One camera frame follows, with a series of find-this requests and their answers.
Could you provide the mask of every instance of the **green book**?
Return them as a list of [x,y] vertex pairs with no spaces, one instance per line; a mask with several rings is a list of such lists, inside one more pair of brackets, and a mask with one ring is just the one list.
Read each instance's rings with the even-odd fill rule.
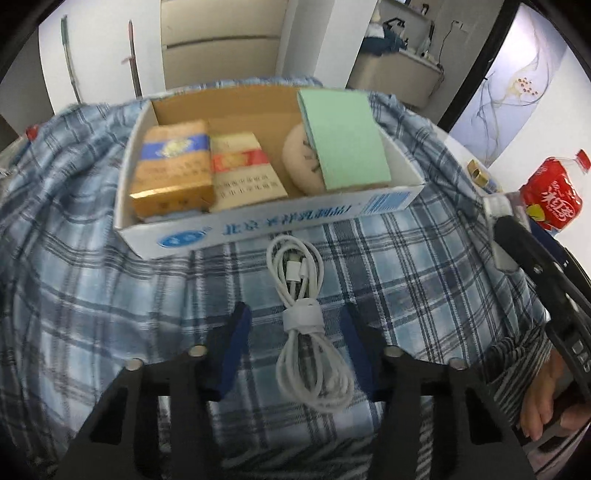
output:
[[391,181],[366,93],[301,89],[298,103],[329,192],[386,186]]

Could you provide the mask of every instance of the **blue plaid bedsheet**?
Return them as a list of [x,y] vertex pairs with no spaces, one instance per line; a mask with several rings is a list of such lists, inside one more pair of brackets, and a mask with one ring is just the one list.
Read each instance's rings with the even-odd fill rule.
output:
[[[337,316],[355,301],[417,358],[479,364],[513,420],[548,352],[545,310],[522,273],[494,267],[480,198],[431,123],[394,97],[369,100],[427,185],[402,212],[292,232],[324,259],[327,335],[346,355]],[[112,230],[119,167],[141,106],[71,108],[16,159],[0,206],[2,424],[51,472],[127,359],[171,358],[244,301],[254,314],[248,353],[233,390],[211,405],[226,468],[253,478],[362,478],[381,406],[357,391],[350,408],[322,416],[277,388],[285,335],[265,267],[269,237],[144,261]],[[426,419],[420,478],[428,474],[428,412]],[[165,404],[160,421],[165,456]]]

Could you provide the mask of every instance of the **usb charging cable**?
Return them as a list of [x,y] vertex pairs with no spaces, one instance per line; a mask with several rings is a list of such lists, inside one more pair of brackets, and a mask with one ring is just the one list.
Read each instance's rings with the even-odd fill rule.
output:
[[[324,335],[317,300],[324,264],[318,249],[296,237],[279,235],[267,248],[267,268],[286,308],[283,329],[288,338],[275,366],[279,390],[290,400],[320,413],[344,410],[353,398],[355,380],[339,351]],[[300,336],[305,335],[310,338],[313,353],[307,382],[302,378],[298,348]]]

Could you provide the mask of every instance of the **open white box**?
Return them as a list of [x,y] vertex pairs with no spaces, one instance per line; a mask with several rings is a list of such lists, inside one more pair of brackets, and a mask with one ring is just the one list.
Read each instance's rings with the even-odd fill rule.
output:
[[[281,162],[285,138],[301,122],[297,90],[277,85],[237,86],[186,92],[146,104],[125,149],[113,218],[113,227],[131,249],[144,259],[186,254],[269,233],[394,212],[415,199],[424,187],[424,179],[384,131],[381,137],[392,176],[389,187],[303,196]],[[196,119],[209,122],[211,135],[252,131],[290,198],[176,220],[140,222],[128,192],[146,131],[155,125]],[[363,168],[363,159],[359,165]]]

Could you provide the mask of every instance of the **bottle label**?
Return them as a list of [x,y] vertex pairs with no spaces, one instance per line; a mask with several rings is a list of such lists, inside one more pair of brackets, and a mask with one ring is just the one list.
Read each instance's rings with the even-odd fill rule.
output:
[[550,233],[560,232],[583,207],[567,171],[555,158],[544,160],[519,191],[528,215]]

